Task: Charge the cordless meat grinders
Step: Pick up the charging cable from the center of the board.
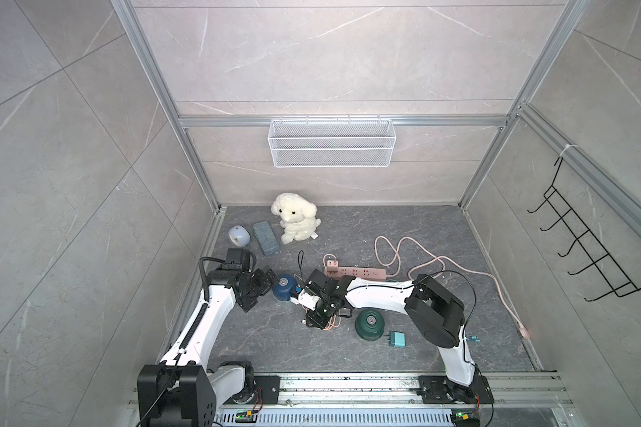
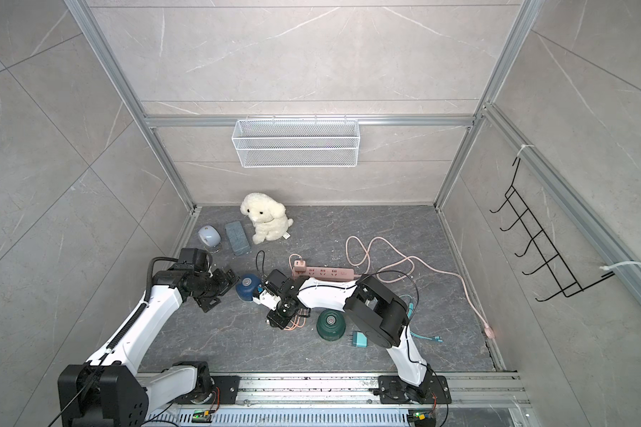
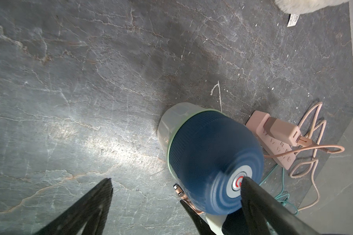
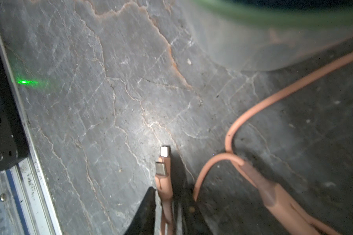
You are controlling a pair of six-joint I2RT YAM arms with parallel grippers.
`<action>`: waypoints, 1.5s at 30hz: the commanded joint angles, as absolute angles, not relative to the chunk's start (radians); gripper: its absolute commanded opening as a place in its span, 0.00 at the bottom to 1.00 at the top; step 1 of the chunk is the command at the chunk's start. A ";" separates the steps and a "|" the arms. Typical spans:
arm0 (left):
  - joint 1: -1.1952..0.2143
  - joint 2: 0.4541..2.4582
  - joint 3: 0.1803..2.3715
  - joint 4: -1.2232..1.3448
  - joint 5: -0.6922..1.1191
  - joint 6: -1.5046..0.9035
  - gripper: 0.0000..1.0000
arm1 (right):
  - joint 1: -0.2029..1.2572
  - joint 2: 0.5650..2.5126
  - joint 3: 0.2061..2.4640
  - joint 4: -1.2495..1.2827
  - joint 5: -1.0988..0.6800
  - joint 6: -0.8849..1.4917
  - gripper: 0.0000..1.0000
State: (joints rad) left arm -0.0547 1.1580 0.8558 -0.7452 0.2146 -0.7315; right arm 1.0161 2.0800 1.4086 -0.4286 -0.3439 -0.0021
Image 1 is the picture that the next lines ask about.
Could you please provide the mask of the teal usb wall charger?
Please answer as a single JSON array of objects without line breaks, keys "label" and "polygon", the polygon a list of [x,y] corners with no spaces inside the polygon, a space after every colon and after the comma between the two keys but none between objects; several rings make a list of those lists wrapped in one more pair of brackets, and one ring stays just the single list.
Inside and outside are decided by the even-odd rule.
[{"label": "teal usb wall charger", "polygon": [[395,348],[404,348],[406,345],[406,337],[403,332],[391,331],[389,333],[389,346]]}]

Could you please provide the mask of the blue cordless meat grinder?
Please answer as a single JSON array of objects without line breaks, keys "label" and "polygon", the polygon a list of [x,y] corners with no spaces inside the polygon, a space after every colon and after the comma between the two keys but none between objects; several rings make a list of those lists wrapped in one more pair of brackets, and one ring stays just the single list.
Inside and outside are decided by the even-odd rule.
[{"label": "blue cordless meat grinder", "polygon": [[294,275],[281,274],[278,282],[273,286],[272,292],[276,300],[289,302],[292,292],[297,288],[297,279]]}]

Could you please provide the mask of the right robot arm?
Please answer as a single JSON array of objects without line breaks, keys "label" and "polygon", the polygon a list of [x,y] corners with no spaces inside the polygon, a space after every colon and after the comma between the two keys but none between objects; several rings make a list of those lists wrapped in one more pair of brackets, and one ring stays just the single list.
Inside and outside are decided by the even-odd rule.
[{"label": "right robot arm", "polygon": [[443,361],[444,375],[421,375],[416,393],[425,404],[492,405],[493,392],[470,355],[463,302],[431,274],[405,282],[355,276],[335,279],[314,270],[290,291],[290,301],[306,309],[306,325],[324,329],[343,310],[377,309],[408,316]]}]

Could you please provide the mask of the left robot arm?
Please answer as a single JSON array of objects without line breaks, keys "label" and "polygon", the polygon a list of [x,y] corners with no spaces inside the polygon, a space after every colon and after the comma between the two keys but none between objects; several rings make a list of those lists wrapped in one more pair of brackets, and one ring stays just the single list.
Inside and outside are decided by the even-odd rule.
[{"label": "left robot arm", "polygon": [[256,256],[231,248],[217,267],[207,272],[209,257],[199,259],[201,293],[188,323],[155,365],[146,365],[137,378],[140,426],[212,426],[217,409],[228,401],[251,405],[248,417],[259,413],[265,395],[248,361],[208,368],[209,356],[229,313],[251,310],[277,282],[269,269],[256,268]]}]

